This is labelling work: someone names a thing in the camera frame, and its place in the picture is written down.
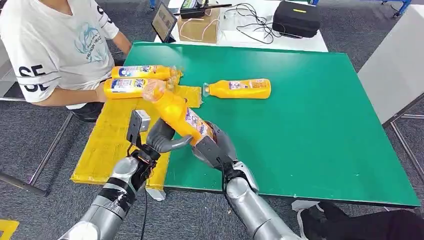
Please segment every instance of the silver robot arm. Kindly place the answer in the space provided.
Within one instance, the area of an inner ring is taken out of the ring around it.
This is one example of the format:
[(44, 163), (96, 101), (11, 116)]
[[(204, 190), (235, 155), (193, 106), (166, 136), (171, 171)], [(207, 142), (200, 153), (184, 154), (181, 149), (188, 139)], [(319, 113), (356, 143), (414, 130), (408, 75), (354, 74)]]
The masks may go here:
[(59, 239), (113, 240), (153, 167), (139, 156), (121, 159), (88, 211)]
[[(140, 132), (146, 132), (149, 124), (145, 111), (132, 111), (126, 136), (131, 143), (127, 157), (118, 161), (88, 211), (60, 240), (113, 240), (136, 196), (145, 188), (159, 153), (181, 148), (192, 139), (187, 136), (171, 140), (175, 131), (160, 119), (147, 135), (146, 144), (142, 144)], [(132, 146), (137, 149), (130, 154)]]
[(204, 137), (193, 148), (201, 161), (222, 172), (222, 190), (228, 204), (254, 240), (301, 240), (258, 195), (259, 187), (249, 168), (236, 156), (227, 134), (213, 123), (214, 140)]

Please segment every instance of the wire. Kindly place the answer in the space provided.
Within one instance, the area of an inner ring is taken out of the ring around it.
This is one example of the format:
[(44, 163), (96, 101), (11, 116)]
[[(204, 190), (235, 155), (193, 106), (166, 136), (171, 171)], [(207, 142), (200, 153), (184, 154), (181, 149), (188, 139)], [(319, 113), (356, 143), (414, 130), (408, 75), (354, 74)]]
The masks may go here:
[(145, 234), (146, 216), (147, 216), (147, 189), (144, 188), (144, 217), (143, 217), (143, 227), (141, 227), (140, 240), (143, 240), (143, 236)]
[[(208, 15), (208, 16), (210, 16), (210, 15), (212, 15), (212, 11), (213, 11), (213, 9), (211, 9), (210, 10), (210, 14)], [(204, 38), (204, 36), (205, 36), (205, 32), (206, 32), (206, 30), (216, 21), (216, 22), (218, 22), (218, 24), (217, 24), (217, 26), (218, 26), (218, 29), (220, 29), (220, 27), (219, 27), (219, 23), (220, 23), (220, 19), (219, 19), (219, 17), (217, 18), (217, 19), (214, 19), (214, 20), (212, 20), (204, 29), (203, 29), (203, 33), (201, 34), (201, 39), (199, 40), (199, 39), (191, 39), (191, 38), (189, 38), (189, 37), (187, 37), (187, 36), (184, 36), (183, 34), (182, 34), (182, 31), (183, 31), (183, 27), (184, 27), (184, 25), (186, 25), (186, 23), (188, 23), (188, 22), (190, 22), (190, 21), (204, 21), (204, 19), (202, 19), (202, 18), (190, 18), (189, 20), (187, 20), (187, 21), (185, 21), (182, 25), (181, 25), (181, 28), (179, 29), (179, 35), (181, 36), (181, 37), (183, 37), (183, 38), (186, 38), (186, 39), (188, 39), (188, 40), (190, 40), (190, 41), (193, 41), (193, 42), (201, 42), (201, 41), (203, 41), (203, 38)]]
[(131, 148), (134, 146), (134, 144), (133, 143), (131, 143), (130, 145), (129, 145), (129, 147), (126, 149), (126, 156), (127, 157), (129, 157), (129, 156), (131, 156), (131, 154), (130, 154), (130, 150), (131, 150)]
[[(263, 44), (272, 44), (273, 41), (274, 41), (274, 38), (280, 38), (281, 36), (286, 35), (286, 27), (283, 24), (281, 24), (279, 22), (268, 22), (265, 17), (258, 16), (258, 13), (256, 12), (256, 9), (251, 4), (249, 4), (247, 2), (242, 2), (242, 3), (239, 3), (239, 4), (236, 4), (236, 5), (232, 6), (232, 8), (234, 8), (234, 9), (228, 9), (228, 10), (226, 10), (224, 12), (224, 19), (226, 18), (226, 15), (225, 14), (227, 12), (230, 12), (230, 11), (236, 11), (237, 14), (239, 14), (240, 16), (243, 16), (243, 17), (253, 17), (255, 19), (256, 23), (249, 23), (249, 24), (246, 24), (246, 25), (237, 26), (235, 28), (235, 29), (237, 29), (237, 31), (239, 31), (240, 33), (244, 34), (245, 36), (247, 36), (249, 38), (251, 38), (253, 40), (256, 40), (256, 41), (258, 41), (260, 43), (263, 43)], [(240, 12), (240, 10), (249, 11), (250, 13), (245, 14), (245, 13)], [(271, 27), (268, 26), (268, 25), (274, 25), (274, 24), (282, 26), (283, 29), (284, 29), (284, 31), (282, 33), (280, 32), (279, 35), (277, 35), (273, 31), (272, 26)], [(263, 32), (266, 34), (263, 37), (263, 40), (257, 39), (257, 38), (255, 38), (255, 37), (247, 34), (245, 31), (242, 30), (243, 28), (247, 28), (247, 27), (250, 27), (250, 26), (259, 26), (259, 27), (255, 28), (253, 30), (253, 32), (255, 32), (255, 31), (259, 30), (259, 29), (262, 29), (263, 30)]]
[(206, 16), (208, 16), (208, 17), (210, 17), (211, 15), (212, 15), (212, 8), (210, 9), (210, 11), (209, 11), (209, 14), (207, 13), (207, 11), (204, 11), (204, 14), (206, 14)]

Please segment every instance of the orange juice bottle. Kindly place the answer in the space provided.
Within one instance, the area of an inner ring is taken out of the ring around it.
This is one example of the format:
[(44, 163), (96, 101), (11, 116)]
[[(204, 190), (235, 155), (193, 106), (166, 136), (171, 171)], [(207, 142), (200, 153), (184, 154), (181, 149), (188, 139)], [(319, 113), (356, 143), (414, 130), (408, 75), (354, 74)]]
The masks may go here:
[(160, 79), (168, 80), (171, 77), (182, 75), (175, 66), (162, 65), (143, 65), (143, 66), (115, 66), (112, 68), (111, 75), (113, 79), (142, 78), (142, 79)]
[[(143, 89), (151, 78), (110, 78), (104, 82), (104, 94), (109, 99), (132, 99), (141, 98)], [(164, 82), (166, 88), (170, 91), (174, 91), (175, 82), (172, 78)]]
[(192, 146), (204, 136), (214, 139), (212, 128), (193, 110), (187, 107), (186, 100), (166, 89), (166, 84), (160, 80), (149, 81), (142, 96), (151, 101), (160, 117), (181, 136), (191, 135)]
[(221, 99), (267, 99), (271, 94), (271, 82), (266, 78), (237, 81), (219, 80), (203, 84), (203, 96)]

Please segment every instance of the black case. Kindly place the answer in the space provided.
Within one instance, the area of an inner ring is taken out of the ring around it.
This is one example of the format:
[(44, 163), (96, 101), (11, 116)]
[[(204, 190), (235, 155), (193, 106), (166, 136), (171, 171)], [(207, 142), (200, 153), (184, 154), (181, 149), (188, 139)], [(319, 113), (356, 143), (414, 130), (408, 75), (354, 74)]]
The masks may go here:
[(274, 31), (312, 38), (319, 28), (320, 15), (316, 6), (281, 1), (275, 10), (272, 24)]

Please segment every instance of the white t-shirt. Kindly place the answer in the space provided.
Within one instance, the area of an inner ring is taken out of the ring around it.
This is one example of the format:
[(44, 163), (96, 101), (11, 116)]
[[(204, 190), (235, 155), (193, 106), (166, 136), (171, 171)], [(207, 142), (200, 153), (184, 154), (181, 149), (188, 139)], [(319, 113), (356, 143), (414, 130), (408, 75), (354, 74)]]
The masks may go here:
[(95, 0), (68, 3), (72, 15), (38, 0), (8, 0), (1, 12), (1, 39), (30, 103), (47, 99), (55, 88), (93, 90), (111, 76), (114, 60), (105, 39), (119, 29)]

